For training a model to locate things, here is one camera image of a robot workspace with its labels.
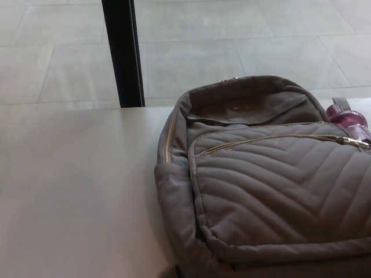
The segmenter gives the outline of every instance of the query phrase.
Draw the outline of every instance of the tiled floor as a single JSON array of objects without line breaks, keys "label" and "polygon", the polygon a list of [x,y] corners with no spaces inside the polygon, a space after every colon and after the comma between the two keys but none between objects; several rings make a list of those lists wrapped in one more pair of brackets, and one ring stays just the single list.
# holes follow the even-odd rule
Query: tiled floor
[{"label": "tiled floor", "polygon": [[116,107],[101,0],[0,0],[0,111]]},{"label": "tiled floor", "polygon": [[144,0],[136,9],[147,105],[174,104],[224,78],[268,74],[320,99],[371,103],[370,0]]},{"label": "tiled floor", "polygon": [[[136,0],[148,106],[245,75],[371,104],[370,0]],[[0,113],[119,107],[101,0],[0,0]]]}]

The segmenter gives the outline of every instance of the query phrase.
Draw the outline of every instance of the gray backpack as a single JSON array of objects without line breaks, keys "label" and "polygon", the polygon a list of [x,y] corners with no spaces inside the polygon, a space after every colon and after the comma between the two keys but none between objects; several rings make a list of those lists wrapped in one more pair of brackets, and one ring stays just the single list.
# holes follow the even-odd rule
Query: gray backpack
[{"label": "gray backpack", "polygon": [[155,168],[173,277],[369,277],[368,150],[286,79],[188,91]]}]

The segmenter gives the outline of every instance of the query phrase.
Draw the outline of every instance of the gold zipper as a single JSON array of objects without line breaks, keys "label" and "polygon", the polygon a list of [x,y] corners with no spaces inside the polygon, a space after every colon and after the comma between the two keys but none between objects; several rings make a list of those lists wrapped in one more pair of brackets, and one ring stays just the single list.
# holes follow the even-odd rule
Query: gold zipper
[{"label": "gold zipper", "polygon": [[216,152],[220,149],[226,149],[230,147],[234,147],[237,145],[241,144],[247,144],[259,140],[264,140],[264,139],[272,139],[272,138],[285,138],[285,137],[296,137],[296,138],[311,138],[311,139],[316,139],[316,140],[321,140],[321,141],[330,141],[330,142],[336,142],[341,145],[352,145],[355,147],[361,147],[361,148],[368,148],[369,144],[365,143],[363,141],[355,140],[352,138],[348,137],[342,137],[342,136],[336,136],[336,135],[310,135],[310,134],[281,134],[281,135],[272,135],[272,136],[265,136],[265,137],[257,137],[257,138],[252,138],[252,139],[246,139],[246,140],[240,140],[240,141],[235,141],[235,142],[229,142],[225,144],[221,144],[215,147],[211,147],[205,151],[207,155]]},{"label": "gold zipper", "polygon": [[229,81],[233,81],[233,80],[237,80],[238,77],[232,77],[232,78],[229,78],[229,79],[223,79],[221,82],[229,82]]},{"label": "gold zipper", "polygon": [[169,163],[171,160],[170,157],[170,142],[173,137],[173,132],[174,132],[174,126],[175,126],[175,118],[176,118],[176,110],[174,109],[173,115],[172,115],[172,120],[170,121],[170,127],[166,136],[166,141],[165,141],[165,163]]}]

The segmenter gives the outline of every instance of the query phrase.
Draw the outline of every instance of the chevron quilted pattern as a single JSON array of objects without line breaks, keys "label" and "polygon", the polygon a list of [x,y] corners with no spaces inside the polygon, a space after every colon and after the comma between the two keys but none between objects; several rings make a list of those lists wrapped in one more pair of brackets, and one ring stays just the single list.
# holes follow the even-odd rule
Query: chevron quilted pattern
[{"label": "chevron quilted pattern", "polygon": [[320,259],[371,252],[371,156],[350,145],[278,134],[333,134],[312,123],[250,127],[199,137],[188,160],[209,247],[229,262]]}]

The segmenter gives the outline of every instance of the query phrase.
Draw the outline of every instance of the table surface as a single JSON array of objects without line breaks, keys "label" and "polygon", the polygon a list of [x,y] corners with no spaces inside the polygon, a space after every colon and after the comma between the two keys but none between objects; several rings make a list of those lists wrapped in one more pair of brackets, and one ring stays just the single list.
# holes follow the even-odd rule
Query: table surface
[{"label": "table surface", "polygon": [[172,265],[153,176],[171,110],[1,119],[0,277],[147,278]]}]

